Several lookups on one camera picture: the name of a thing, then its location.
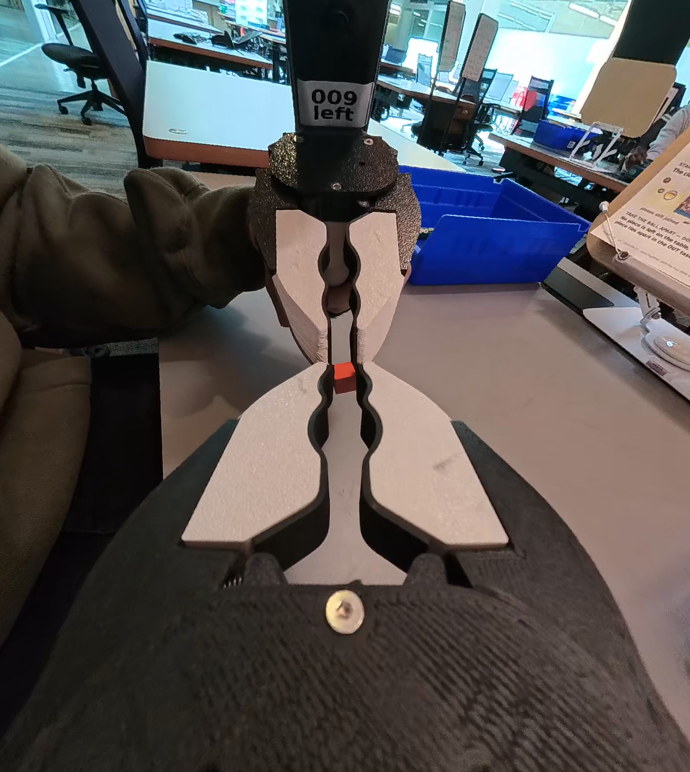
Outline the white desk brown edge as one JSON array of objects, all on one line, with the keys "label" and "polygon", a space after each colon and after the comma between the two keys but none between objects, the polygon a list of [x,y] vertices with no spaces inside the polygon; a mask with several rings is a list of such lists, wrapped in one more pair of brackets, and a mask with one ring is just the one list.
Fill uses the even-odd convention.
[{"label": "white desk brown edge", "polygon": [[288,85],[147,64],[142,136],[152,158],[266,168],[269,147],[294,128]]}]

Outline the tan cardboard panel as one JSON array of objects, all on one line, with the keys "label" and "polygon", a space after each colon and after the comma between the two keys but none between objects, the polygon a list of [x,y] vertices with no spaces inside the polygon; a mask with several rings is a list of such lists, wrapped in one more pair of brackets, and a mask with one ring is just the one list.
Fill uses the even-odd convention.
[{"label": "tan cardboard panel", "polygon": [[619,127],[624,137],[640,137],[659,116],[675,79],[672,64],[611,57],[583,104],[581,122]]}]

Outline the olive green jacket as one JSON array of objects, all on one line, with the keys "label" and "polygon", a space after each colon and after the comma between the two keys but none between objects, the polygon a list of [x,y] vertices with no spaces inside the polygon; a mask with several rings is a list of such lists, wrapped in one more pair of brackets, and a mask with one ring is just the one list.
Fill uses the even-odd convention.
[{"label": "olive green jacket", "polygon": [[88,359],[24,349],[0,312],[0,647],[70,508],[90,383]]}]

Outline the person's dark trousers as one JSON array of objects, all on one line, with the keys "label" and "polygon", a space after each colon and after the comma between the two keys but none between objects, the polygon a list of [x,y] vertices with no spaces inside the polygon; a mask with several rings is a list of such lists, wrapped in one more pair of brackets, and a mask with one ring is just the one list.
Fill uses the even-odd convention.
[{"label": "person's dark trousers", "polygon": [[0,741],[30,697],[88,574],[163,477],[155,341],[91,357],[91,417],[64,525],[0,647]]}]

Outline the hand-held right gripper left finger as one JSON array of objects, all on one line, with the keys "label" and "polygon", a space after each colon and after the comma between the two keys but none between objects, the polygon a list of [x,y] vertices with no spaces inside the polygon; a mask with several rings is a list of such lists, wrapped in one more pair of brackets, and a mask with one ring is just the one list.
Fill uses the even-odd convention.
[{"label": "hand-held right gripper left finger", "polygon": [[291,568],[324,541],[330,366],[315,363],[238,419],[182,533],[186,546],[272,555]]}]

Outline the clear acrylic stand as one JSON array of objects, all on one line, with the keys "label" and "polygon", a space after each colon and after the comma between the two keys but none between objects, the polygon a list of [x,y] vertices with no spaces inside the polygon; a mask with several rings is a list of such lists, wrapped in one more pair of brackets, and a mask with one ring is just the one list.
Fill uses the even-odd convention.
[{"label": "clear acrylic stand", "polygon": [[623,127],[602,121],[587,126],[581,140],[572,148],[569,158],[589,168],[598,166],[616,152],[617,142],[623,135]]}]

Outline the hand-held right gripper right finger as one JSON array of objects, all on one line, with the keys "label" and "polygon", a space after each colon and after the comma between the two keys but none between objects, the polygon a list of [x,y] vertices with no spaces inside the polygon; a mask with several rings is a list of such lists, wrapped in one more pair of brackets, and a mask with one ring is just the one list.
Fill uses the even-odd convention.
[{"label": "hand-held right gripper right finger", "polygon": [[363,458],[359,526],[401,571],[423,554],[498,550],[506,530],[453,421],[374,362],[356,367]]}]

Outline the person's left forearm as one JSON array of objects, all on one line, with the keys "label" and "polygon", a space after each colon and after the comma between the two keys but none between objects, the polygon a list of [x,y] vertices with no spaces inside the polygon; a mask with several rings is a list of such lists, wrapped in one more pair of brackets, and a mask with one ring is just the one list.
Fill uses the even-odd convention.
[{"label": "person's left forearm", "polygon": [[264,286],[249,188],[173,168],[131,170],[124,187],[92,191],[0,145],[1,350],[154,338]]}]

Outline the black office chair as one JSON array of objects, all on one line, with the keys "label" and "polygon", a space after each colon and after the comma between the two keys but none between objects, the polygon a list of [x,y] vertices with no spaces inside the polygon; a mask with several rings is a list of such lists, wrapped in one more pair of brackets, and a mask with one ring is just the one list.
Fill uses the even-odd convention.
[{"label": "black office chair", "polygon": [[485,67],[478,81],[458,81],[451,102],[430,101],[423,121],[411,127],[417,143],[439,155],[448,151],[462,154],[464,162],[474,155],[483,166],[484,157],[473,145],[486,126],[484,100],[496,74],[496,69]]},{"label": "black office chair", "polygon": [[117,111],[122,115],[126,115],[119,100],[99,90],[97,81],[108,80],[108,76],[102,69],[99,58],[92,53],[92,51],[81,48],[73,43],[68,27],[64,21],[66,10],[47,3],[36,3],[34,8],[49,12],[53,15],[67,40],[65,44],[42,44],[41,50],[43,54],[50,61],[64,65],[67,71],[75,74],[80,88],[85,88],[87,80],[89,80],[91,86],[89,90],[57,100],[59,112],[63,115],[67,115],[67,103],[82,102],[83,106],[80,110],[80,119],[81,122],[87,126],[92,124],[92,120],[88,116],[89,111],[101,112],[104,107],[110,107],[112,110]]}]

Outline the white board stand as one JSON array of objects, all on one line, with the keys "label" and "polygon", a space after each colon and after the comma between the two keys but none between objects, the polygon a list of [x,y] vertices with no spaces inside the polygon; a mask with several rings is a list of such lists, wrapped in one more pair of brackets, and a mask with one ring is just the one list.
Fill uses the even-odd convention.
[{"label": "white board stand", "polygon": [[583,317],[690,402],[690,334],[661,317],[655,297],[638,290],[636,306],[592,307]]}]

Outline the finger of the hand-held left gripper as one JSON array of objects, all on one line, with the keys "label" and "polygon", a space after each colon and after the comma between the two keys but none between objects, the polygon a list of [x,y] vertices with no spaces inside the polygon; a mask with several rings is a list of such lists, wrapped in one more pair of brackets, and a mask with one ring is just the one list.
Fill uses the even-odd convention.
[{"label": "finger of the hand-held left gripper", "polygon": [[321,260],[328,249],[323,222],[298,209],[275,212],[273,286],[300,351],[310,363],[330,363],[329,287]]},{"label": "finger of the hand-held left gripper", "polygon": [[348,226],[347,242],[356,258],[351,355],[354,364],[363,364],[385,342],[405,283],[397,216],[374,211],[359,217]]}]

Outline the blue storage bin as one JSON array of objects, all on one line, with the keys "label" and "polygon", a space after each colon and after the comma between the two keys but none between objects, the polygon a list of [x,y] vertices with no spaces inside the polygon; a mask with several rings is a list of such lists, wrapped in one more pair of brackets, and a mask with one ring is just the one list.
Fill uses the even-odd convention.
[{"label": "blue storage bin", "polygon": [[586,131],[587,127],[582,124],[543,119],[537,124],[533,143],[553,150],[570,152],[581,143]]},{"label": "blue storage bin", "polygon": [[421,227],[414,285],[542,283],[591,223],[512,179],[412,168]]}]

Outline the wooden board with instruction sheet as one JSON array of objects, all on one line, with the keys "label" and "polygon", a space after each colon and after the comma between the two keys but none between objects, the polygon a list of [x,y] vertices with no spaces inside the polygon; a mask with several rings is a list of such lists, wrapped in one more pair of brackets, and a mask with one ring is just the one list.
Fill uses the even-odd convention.
[{"label": "wooden board with instruction sheet", "polygon": [[690,318],[690,126],[596,218],[587,249]]}]

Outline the black flat pad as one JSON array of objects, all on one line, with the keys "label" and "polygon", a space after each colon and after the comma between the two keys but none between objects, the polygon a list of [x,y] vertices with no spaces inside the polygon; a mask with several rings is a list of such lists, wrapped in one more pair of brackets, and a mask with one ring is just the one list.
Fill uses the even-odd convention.
[{"label": "black flat pad", "polygon": [[590,308],[635,305],[627,295],[568,258],[563,258],[542,284],[545,290],[577,314]]}]

